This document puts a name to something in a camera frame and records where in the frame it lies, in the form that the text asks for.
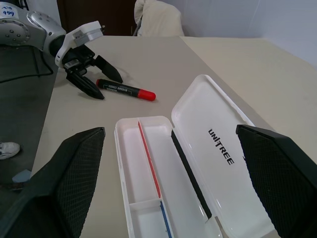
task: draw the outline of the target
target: red stripe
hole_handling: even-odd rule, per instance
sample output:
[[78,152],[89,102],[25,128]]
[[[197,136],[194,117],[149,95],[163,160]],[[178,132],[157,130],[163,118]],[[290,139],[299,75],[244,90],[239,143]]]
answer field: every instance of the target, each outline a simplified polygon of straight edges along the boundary
[[152,164],[152,161],[151,161],[149,149],[148,149],[147,142],[145,140],[145,137],[144,137],[143,130],[142,130],[140,122],[138,123],[138,127],[139,127],[140,134],[141,134],[141,137],[142,137],[142,141],[143,141],[143,145],[144,145],[144,148],[145,148],[145,152],[147,153],[147,157],[148,157],[148,161],[149,161],[149,164],[150,164],[150,168],[151,168],[152,176],[153,176],[153,179],[154,179],[155,187],[157,188],[157,191],[158,191],[158,195],[159,195],[158,197],[160,198],[159,183],[158,183],[158,180],[157,180],[157,176],[155,175],[155,171],[154,171],[153,164]]

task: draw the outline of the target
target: black marker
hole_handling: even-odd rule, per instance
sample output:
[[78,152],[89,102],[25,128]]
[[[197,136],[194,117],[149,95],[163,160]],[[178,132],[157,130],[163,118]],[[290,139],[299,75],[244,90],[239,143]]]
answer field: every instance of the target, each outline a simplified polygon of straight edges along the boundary
[[103,88],[103,89],[117,92],[117,93],[122,93],[122,94],[135,97],[135,98],[145,99],[148,101],[154,101],[156,98],[155,93],[152,93],[143,89],[123,85],[120,83],[111,82],[105,79],[98,79],[96,82],[96,85],[99,88]]

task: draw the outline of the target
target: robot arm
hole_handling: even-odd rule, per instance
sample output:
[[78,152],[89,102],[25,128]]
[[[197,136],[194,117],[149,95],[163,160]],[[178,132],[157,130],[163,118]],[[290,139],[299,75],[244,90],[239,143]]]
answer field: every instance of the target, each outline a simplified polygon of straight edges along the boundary
[[87,23],[69,32],[48,15],[21,9],[0,0],[0,44],[28,45],[55,57],[55,64],[64,68],[67,79],[87,95],[103,99],[97,86],[83,75],[86,68],[97,66],[108,78],[122,83],[118,71],[85,44],[103,35],[98,21]]

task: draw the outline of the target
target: white wall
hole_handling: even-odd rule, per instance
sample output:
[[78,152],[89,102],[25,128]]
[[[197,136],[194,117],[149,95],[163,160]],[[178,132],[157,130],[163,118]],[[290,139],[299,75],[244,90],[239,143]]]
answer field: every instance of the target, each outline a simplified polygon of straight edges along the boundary
[[186,35],[264,37],[317,68],[316,0],[162,0],[183,14]]
[[39,11],[49,15],[60,24],[59,12],[56,0],[27,0],[31,11]]

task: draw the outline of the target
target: shoe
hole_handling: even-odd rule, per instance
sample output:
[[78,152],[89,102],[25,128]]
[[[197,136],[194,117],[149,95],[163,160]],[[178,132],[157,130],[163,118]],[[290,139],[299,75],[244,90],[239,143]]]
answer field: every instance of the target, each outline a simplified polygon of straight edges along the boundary
[[13,142],[0,143],[0,160],[15,156],[20,151],[20,145]]

